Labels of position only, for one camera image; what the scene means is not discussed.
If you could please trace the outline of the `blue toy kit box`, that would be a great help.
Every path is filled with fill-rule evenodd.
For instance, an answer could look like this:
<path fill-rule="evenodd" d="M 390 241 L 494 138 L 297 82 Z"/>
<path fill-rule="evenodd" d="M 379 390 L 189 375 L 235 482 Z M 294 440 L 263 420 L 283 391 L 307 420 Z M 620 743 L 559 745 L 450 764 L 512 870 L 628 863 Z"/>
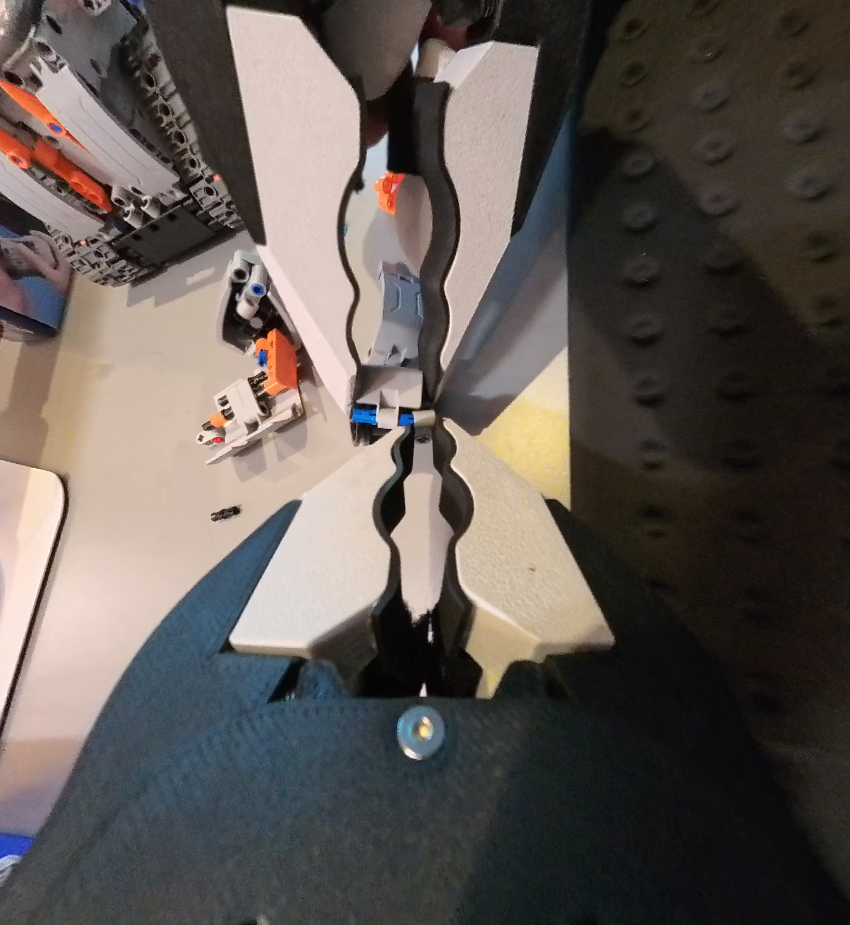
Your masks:
<path fill-rule="evenodd" d="M 0 224 L 0 331 L 9 341 L 56 338 L 65 319 L 74 270 L 48 233 L 19 234 Z"/>

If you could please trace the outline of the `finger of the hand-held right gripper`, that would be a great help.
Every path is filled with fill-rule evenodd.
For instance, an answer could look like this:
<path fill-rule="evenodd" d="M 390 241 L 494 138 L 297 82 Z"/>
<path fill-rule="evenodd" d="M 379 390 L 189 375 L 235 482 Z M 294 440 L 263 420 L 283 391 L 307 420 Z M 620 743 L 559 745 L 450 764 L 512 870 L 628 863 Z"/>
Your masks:
<path fill-rule="evenodd" d="M 413 132 L 431 233 L 419 365 L 431 405 L 514 234 L 538 56 L 505 41 L 420 49 Z"/>
<path fill-rule="evenodd" d="M 359 287 L 342 221 L 362 164 L 360 105 L 300 17 L 226 8 L 263 230 L 257 252 L 319 375 L 349 411 Z"/>

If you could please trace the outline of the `grey curved brick panel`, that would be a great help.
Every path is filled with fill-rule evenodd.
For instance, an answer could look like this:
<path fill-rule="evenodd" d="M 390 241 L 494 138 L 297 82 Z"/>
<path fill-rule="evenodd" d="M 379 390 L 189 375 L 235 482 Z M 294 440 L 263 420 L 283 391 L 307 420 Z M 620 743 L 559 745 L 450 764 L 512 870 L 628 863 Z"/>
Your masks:
<path fill-rule="evenodd" d="M 378 275 L 382 313 L 359 365 L 349 422 L 369 423 L 372 442 L 397 427 L 414 425 L 433 411 L 420 366 L 424 319 L 419 278 L 403 262 L 382 262 Z"/>

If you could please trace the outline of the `black dimpled mat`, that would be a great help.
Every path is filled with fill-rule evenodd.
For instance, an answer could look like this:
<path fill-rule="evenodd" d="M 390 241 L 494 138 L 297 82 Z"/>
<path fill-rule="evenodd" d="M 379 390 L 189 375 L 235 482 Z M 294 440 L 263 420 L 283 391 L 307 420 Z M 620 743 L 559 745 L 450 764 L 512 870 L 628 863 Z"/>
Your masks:
<path fill-rule="evenodd" d="M 573 509 L 724 665 L 850 898 L 850 1 L 625 2 L 583 91 Z"/>

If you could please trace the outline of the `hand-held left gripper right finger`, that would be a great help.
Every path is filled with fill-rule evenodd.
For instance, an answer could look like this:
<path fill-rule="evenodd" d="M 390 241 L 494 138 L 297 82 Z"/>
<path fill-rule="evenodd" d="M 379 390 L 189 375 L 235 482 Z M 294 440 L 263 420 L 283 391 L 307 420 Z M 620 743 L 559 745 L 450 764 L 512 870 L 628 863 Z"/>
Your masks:
<path fill-rule="evenodd" d="M 611 648 L 615 637 L 544 496 L 466 433 L 454 443 L 445 485 L 463 501 L 449 549 L 442 641 L 477 664 L 542 662 Z"/>

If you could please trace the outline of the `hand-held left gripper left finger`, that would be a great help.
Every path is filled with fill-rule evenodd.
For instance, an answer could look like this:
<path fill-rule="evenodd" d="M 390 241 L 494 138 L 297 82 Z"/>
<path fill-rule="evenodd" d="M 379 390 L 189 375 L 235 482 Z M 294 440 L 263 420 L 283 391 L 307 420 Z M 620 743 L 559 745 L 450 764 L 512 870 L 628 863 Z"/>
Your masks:
<path fill-rule="evenodd" d="M 235 651 L 375 659 L 372 614 L 392 565 L 375 503 L 396 481 L 407 435 L 390 431 L 303 495 L 230 634 Z"/>

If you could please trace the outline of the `grey dome brick assembly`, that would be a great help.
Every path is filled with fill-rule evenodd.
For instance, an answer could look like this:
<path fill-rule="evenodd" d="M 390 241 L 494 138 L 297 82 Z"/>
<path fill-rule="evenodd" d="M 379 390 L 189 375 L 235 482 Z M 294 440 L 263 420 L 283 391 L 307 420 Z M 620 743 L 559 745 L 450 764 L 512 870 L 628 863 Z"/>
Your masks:
<path fill-rule="evenodd" d="M 223 344 L 237 353 L 251 353 L 254 342 L 271 330 L 280 330 L 298 352 L 303 348 L 292 317 L 257 253 L 236 250 L 223 281 L 217 326 Z"/>

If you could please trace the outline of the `tracked toy brick robot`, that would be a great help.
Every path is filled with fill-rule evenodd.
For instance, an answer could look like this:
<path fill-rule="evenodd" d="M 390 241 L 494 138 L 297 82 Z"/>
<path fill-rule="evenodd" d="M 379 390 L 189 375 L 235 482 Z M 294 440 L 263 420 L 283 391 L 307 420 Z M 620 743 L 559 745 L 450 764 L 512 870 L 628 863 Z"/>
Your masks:
<path fill-rule="evenodd" d="M 142 2 L 0 1 L 0 198 L 103 286 L 244 229 Z"/>

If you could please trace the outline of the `grey orange axle assembly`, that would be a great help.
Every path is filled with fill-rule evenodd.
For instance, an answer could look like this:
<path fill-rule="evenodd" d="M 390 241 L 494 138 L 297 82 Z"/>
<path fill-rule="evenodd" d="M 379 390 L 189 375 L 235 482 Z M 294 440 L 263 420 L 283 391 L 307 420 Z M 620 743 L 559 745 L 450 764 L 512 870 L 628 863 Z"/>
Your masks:
<path fill-rule="evenodd" d="M 305 413 L 296 348 L 287 334 L 269 330 L 252 342 L 250 372 L 214 395 L 215 408 L 201 424 L 197 444 L 209 450 L 206 464 L 234 457 Z"/>

